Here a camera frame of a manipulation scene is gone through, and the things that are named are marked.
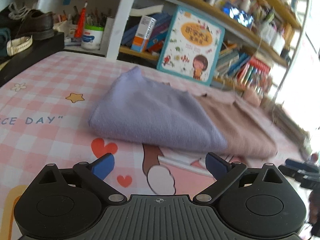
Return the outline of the pink and purple sweater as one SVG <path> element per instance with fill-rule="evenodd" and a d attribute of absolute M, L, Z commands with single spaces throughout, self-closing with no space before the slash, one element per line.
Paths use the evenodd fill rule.
<path fill-rule="evenodd" d="M 88 124 L 104 138 L 184 151 L 261 159 L 278 152 L 273 138 L 239 100 L 193 96 L 144 77 L 138 67 L 112 83 Z"/>

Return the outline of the pink plush pouch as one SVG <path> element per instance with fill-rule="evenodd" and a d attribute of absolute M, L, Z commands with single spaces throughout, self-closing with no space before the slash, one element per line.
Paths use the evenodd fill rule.
<path fill-rule="evenodd" d="M 244 91 L 242 98 L 250 105 L 259 107 L 263 97 L 260 96 L 253 88 L 249 88 Z"/>

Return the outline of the pink checkered tablecloth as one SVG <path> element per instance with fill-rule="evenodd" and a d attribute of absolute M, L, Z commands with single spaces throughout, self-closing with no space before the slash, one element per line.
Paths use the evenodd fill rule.
<path fill-rule="evenodd" d="M 70 168 L 110 152 L 115 165 L 106 182 L 132 194 L 193 197 L 215 180 L 204 153 L 159 148 L 144 168 L 143 146 L 95 135 L 92 106 L 112 82 L 133 67 L 76 53 L 56 53 L 1 88 L 1 239 L 19 239 L 13 208 L 44 165 Z"/>

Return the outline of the red thick books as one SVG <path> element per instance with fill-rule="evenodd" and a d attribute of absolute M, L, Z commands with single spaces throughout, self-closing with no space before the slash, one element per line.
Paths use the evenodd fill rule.
<path fill-rule="evenodd" d="M 242 88 L 254 88 L 259 92 L 266 86 L 270 70 L 269 65 L 253 56 L 240 68 L 236 81 Z"/>

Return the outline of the row of leaning books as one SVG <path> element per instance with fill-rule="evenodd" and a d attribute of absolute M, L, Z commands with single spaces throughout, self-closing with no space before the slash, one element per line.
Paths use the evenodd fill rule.
<path fill-rule="evenodd" d="M 229 76 L 249 58 L 250 56 L 237 44 L 223 44 L 215 67 L 214 77 Z"/>

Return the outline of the teal children's sound book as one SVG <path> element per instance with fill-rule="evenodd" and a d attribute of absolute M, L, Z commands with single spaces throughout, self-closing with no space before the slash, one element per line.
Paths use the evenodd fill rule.
<path fill-rule="evenodd" d="M 210 85 L 224 35 L 225 28 L 214 20 L 178 6 L 161 49 L 157 70 Z"/>

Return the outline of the black box under shoe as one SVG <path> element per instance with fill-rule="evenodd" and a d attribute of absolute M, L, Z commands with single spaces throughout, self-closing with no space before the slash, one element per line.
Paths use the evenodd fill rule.
<path fill-rule="evenodd" d="M 62 32 L 55 31 L 54 36 L 49 39 L 34 41 L 27 50 L 13 56 L 1 69 L 1 87 L 39 61 L 64 50 L 64 47 L 64 33 Z"/>

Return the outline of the wooden white bookshelf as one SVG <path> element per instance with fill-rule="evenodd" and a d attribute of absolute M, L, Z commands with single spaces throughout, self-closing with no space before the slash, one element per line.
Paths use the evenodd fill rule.
<path fill-rule="evenodd" d="M 129 13 L 135 2 L 142 1 L 145 6 L 156 1 L 163 2 L 166 9 L 175 11 L 176 6 L 186 7 L 194 12 L 198 12 L 202 16 L 206 16 L 214 20 L 226 30 L 226 37 L 234 39 L 239 44 L 244 46 L 244 50 L 248 53 L 256 53 L 259 57 L 273 61 L 286 69 L 291 67 L 291 64 L 280 57 L 265 41 L 263 41 L 257 34 L 245 28 L 236 20 L 231 19 L 217 7 L 213 7 L 201 0 L 75 0 L 78 7 L 88 5 L 89 10 L 95 8 L 111 9 L 114 19 L 115 27 L 111 31 L 110 40 L 114 42 L 112 48 L 105 48 L 103 50 L 84 50 L 77 46 L 67 48 L 67 51 L 95 55 L 100 57 L 107 57 L 110 60 L 116 60 L 119 53 L 130 53 L 131 49 L 126 49 L 121 46 L 120 42 L 124 33 Z M 16 2 L 18 6 L 26 5 L 27 7 L 34 7 L 42 12 L 59 12 L 66 10 L 67 7 L 63 5 L 63 0 L 1 0 L 1 8 L 4 9 L 12 2 Z"/>

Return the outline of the white pen holder cup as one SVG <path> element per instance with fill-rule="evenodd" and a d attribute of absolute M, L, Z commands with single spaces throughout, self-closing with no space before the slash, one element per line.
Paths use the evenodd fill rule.
<path fill-rule="evenodd" d="M 81 37 L 81 47 L 87 50 L 99 50 L 104 27 L 85 25 Z"/>

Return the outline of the red tassel ornament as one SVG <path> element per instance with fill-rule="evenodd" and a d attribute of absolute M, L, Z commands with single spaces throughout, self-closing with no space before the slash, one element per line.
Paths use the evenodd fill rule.
<path fill-rule="evenodd" d="M 84 25 L 85 25 L 85 18 L 86 18 L 86 7 L 87 7 L 87 2 L 85 2 L 85 5 L 81 9 L 81 12 L 80 12 L 77 28 L 76 28 L 75 33 L 74 33 L 74 37 L 75 38 L 81 38 L 82 37 L 82 32 L 83 32 L 83 28 L 84 28 Z"/>

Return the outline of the white wristwatch band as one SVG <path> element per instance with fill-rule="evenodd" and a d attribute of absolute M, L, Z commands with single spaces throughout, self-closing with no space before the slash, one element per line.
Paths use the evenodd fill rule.
<path fill-rule="evenodd" d="M 14 56 L 26 49 L 28 49 L 33 44 L 32 36 L 23 36 L 10 40 L 7 43 L 7 54 L 8 56 Z"/>

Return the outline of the usmile white orange box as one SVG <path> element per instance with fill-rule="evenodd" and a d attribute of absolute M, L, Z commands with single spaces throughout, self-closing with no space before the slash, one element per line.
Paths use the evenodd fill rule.
<path fill-rule="evenodd" d="M 144 52 L 148 45 L 149 38 L 156 24 L 156 19 L 150 16 L 143 16 L 138 25 L 136 34 L 132 41 L 131 49 L 137 52 Z"/>

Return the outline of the blue books beside box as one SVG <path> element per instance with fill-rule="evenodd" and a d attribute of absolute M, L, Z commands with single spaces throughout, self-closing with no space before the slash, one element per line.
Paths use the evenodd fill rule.
<path fill-rule="evenodd" d="M 151 33 L 151 36 L 149 38 L 148 45 L 146 46 L 146 50 L 148 50 L 150 47 L 152 47 L 155 43 L 158 41 L 161 41 L 164 39 L 166 35 L 166 31 L 170 25 L 170 21 L 172 19 L 172 16 L 168 14 L 167 12 L 160 12 L 156 14 L 150 15 L 150 17 L 153 17 L 156 19 L 156 24 L 153 28 L 153 31 Z M 134 36 L 136 34 L 138 25 L 140 23 L 141 17 L 130 17 L 129 22 L 126 25 L 124 34 L 121 39 L 121 45 L 126 46 L 131 49 L 132 41 L 134 39 Z"/>

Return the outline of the dark green folded cloth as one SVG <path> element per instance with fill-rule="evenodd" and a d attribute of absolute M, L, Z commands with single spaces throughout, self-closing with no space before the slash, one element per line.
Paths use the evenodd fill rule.
<path fill-rule="evenodd" d="M 0 29 L 0 57 L 7 57 L 7 43 L 11 40 L 11 32 L 8 28 Z"/>

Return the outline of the brown leather shoe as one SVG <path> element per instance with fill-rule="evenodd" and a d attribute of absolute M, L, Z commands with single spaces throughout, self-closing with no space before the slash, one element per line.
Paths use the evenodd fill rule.
<path fill-rule="evenodd" d="M 12 2 L 1 11 L 1 29 L 10 30 L 10 38 L 32 36 L 33 40 L 42 41 L 55 35 L 53 13 L 44 13 L 28 7 L 18 8 Z"/>

